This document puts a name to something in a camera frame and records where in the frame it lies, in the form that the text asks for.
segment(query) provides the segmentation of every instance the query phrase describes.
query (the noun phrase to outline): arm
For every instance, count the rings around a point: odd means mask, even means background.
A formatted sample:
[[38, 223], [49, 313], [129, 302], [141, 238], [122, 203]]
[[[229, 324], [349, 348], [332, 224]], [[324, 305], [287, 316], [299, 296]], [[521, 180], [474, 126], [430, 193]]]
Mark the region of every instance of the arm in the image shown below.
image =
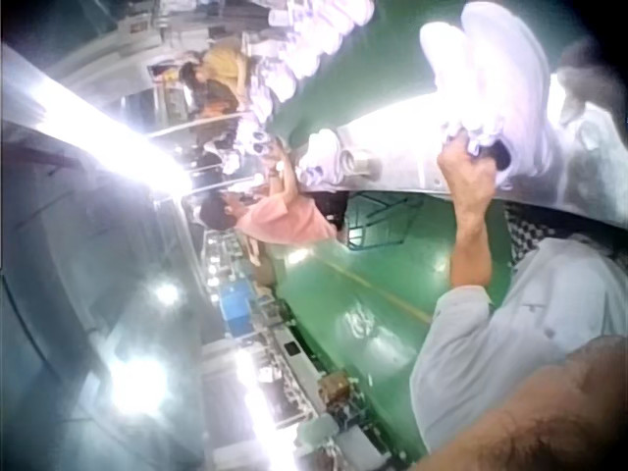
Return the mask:
[[461, 134], [439, 156], [455, 211], [456, 237], [449, 268], [453, 288], [484, 287], [493, 273], [484, 218], [495, 195], [496, 164], [491, 158], [472, 161], [466, 145], [467, 138]]
[[270, 187], [269, 195], [284, 192], [284, 182], [279, 176], [277, 170], [271, 170], [268, 172], [268, 185]]
[[286, 204], [286, 207], [288, 207], [299, 195], [296, 173], [294, 172], [294, 167], [292, 166], [292, 162], [290, 161], [288, 154], [284, 151], [278, 141], [273, 144], [272, 152], [276, 160], [281, 160], [282, 162], [284, 162], [284, 181], [281, 195], [284, 203]]
[[485, 287], [491, 282], [493, 262], [484, 221], [468, 227], [457, 224], [449, 267], [452, 288], [469, 285]]

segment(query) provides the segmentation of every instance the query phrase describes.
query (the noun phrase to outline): checkered fabric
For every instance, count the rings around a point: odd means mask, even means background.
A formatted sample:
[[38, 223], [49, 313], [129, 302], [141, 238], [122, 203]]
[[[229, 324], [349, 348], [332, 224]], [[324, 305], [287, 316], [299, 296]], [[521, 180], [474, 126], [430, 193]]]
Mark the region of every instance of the checkered fabric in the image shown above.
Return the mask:
[[[535, 218], [535, 213], [541, 214], [542, 212], [545, 212], [545, 217]], [[516, 272], [517, 264], [528, 253], [537, 249], [539, 243], [544, 238], [571, 238], [579, 236], [583, 241], [586, 242], [588, 240], [591, 245], [607, 252], [605, 255], [619, 265], [624, 272], [628, 273], [628, 247], [624, 244], [618, 246], [617, 244], [609, 243], [609, 239], [605, 239], [605, 237], [602, 239], [596, 236], [599, 232], [589, 232], [587, 228], [577, 227], [573, 224], [564, 224], [565, 221], [573, 223], [573, 221], [569, 220], [571, 215], [556, 212], [555, 220], [557, 224], [554, 227], [550, 227], [545, 224], [548, 221], [548, 210], [546, 209], [507, 202], [504, 203], [504, 213], [508, 231], [510, 232], [511, 266], [513, 272]]]
[[510, 232], [510, 262], [513, 269], [529, 252], [535, 250], [544, 238], [560, 238], [557, 237], [556, 229], [525, 219], [521, 206], [516, 203], [505, 203], [504, 213]]

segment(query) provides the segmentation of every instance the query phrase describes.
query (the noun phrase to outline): shoe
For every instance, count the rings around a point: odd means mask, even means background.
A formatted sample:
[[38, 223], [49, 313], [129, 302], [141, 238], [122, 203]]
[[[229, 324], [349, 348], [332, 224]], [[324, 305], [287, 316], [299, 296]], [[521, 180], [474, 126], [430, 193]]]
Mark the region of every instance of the shoe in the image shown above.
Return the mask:
[[339, 184], [344, 178], [340, 165], [340, 140], [333, 131], [320, 130], [311, 134], [307, 152], [298, 163], [301, 171], [309, 171], [308, 178], [316, 183]]
[[318, 10], [318, 15], [325, 19], [343, 36], [347, 36], [355, 27], [355, 23], [351, 17], [332, 2], [323, 3]]
[[322, 16], [304, 22], [301, 37], [312, 48], [318, 48], [329, 56], [336, 54], [342, 45], [342, 34]]
[[510, 165], [498, 180], [533, 177], [550, 163], [552, 136], [547, 119], [550, 67], [534, 33], [517, 17], [489, 2], [468, 3], [462, 28], [473, 51], [485, 117], [493, 117]]
[[350, 17], [354, 23], [364, 26], [373, 17], [375, 5], [372, 0], [328, 0]]
[[296, 80], [285, 64], [270, 71], [264, 81], [282, 103], [290, 100], [296, 92]]
[[312, 77], [321, 64], [321, 51], [312, 48], [302, 39], [290, 45], [284, 62], [297, 80]]
[[[419, 38], [438, 89], [435, 117], [443, 127], [443, 143], [465, 128], [470, 134], [481, 131], [480, 94], [473, 64], [471, 45], [466, 34], [447, 23], [430, 23], [421, 27]], [[469, 152], [477, 155], [477, 144], [471, 140]]]

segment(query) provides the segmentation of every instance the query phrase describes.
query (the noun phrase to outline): green floor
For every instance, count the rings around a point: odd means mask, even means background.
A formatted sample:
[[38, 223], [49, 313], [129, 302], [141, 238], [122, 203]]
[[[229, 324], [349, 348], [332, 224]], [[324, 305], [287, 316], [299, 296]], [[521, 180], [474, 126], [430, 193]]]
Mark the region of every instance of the green floor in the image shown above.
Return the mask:
[[[409, 375], [437, 299], [447, 290], [454, 221], [450, 203], [426, 196], [405, 243], [352, 252], [316, 245], [304, 260], [278, 260], [284, 298], [315, 351], [359, 379], [393, 441], [416, 459], [424, 453], [410, 408]], [[501, 302], [509, 283], [509, 244], [499, 203], [489, 213], [494, 280]]]
[[[464, 3], [377, 0], [371, 23], [346, 38], [334, 57], [324, 57], [316, 76], [279, 110], [270, 131], [296, 146], [320, 128], [433, 90], [419, 28], [431, 20], [456, 23]], [[499, 3], [524, 18], [553, 66], [562, 48], [580, 35], [578, 21], [560, 2]], [[499, 203], [488, 221], [495, 260], [489, 293], [500, 303], [509, 283], [509, 241]], [[329, 367], [345, 368], [359, 379], [393, 442], [412, 459], [425, 448], [410, 408], [408, 378], [436, 301], [447, 289], [453, 237], [450, 204], [426, 197], [403, 245], [349, 252], [326, 242], [299, 263], [278, 264], [279, 296], [289, 303], [303, 336]]]

